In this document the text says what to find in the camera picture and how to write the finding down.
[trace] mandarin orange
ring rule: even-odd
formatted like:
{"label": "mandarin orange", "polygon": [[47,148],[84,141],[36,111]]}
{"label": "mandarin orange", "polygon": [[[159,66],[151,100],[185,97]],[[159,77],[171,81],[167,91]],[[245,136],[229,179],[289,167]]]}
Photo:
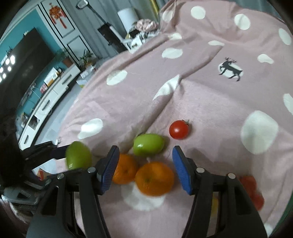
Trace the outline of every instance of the mandarin orange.
{"label": "mandarin orange", "polygon": [[137,163],[131,155],[120,154],[112,181],[116,184],[128,184],[134,181],[137,170]]}
{"label": "mandarin orange", "polygon": [[162,162],[147,163],[137,171],[135,183],[141,193],[148,196],[161,196],[171,191],[174,173]]}

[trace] potted plant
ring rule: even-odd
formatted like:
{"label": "potted plant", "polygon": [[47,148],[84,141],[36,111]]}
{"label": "potted plant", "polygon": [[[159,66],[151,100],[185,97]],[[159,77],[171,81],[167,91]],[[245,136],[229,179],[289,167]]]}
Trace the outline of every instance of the potted plant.
{"label": "potted plant", "polygon": [[73,62],[69,58],[69,53],[67,49],[59,49],[55,54],[55,60],[57,62],[63,62],[67,68],[73,65]]}
{"label": "potted plant", "polygon": [[86,52],[86,51],[87,50],[85,49],[83,57],[79,58],[79,66],[85,69],[92,65],[92,56],[93,56],[92,52],[89,52],[89,51]]}

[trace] television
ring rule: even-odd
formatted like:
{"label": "television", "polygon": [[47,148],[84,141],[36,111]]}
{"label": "television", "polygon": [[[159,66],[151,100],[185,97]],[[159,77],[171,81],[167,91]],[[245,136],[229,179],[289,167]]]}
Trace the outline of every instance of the television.
{"label": "television", "polygon": [[7,62],[4,61],[0,68],[1,91],[9,91],[9,93],[6,93],[6,97],[3,98],[7,109],[15,110],[18,107],[36,77],[53,58],[53,52],[35,28],[23,37],[8,54]]}

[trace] cherry tomato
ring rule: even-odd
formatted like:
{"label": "cherry tomato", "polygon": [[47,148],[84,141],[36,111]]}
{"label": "cherry tomato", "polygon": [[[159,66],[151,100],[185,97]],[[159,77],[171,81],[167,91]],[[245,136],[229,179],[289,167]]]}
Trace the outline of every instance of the cherry tomato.
{"label": "cherry tomato", "polygon": [[265,199],[263,196],[259,193],[254,193],[251,197],[251,200],[256,208],[257,211],[260,211],[263,208],[263,205],[265,203]]}
{"label": "cherry tomato", "polygon": [[256,180],[253,176],[243,176],[239,179],[251,198],[256,193]]}
{"label": "cherry tomato", "polygon": [[187,137],[188,132],[189,124],[183,120],[174,121],[169,128],[170,136],[177,140],[182,140]]}

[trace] yellow pole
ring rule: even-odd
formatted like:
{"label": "yellow pole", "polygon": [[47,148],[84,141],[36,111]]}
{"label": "yellow pole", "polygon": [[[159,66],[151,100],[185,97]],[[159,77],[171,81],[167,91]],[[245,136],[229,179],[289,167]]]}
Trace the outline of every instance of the yellow pole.
{"label": "yellow pole", "polygon": [[149,0],[151,2],[151,6],[153,8],[153,11],[155,12],[156,16],[159,15],[159,7],[157,5],[156,0]]}

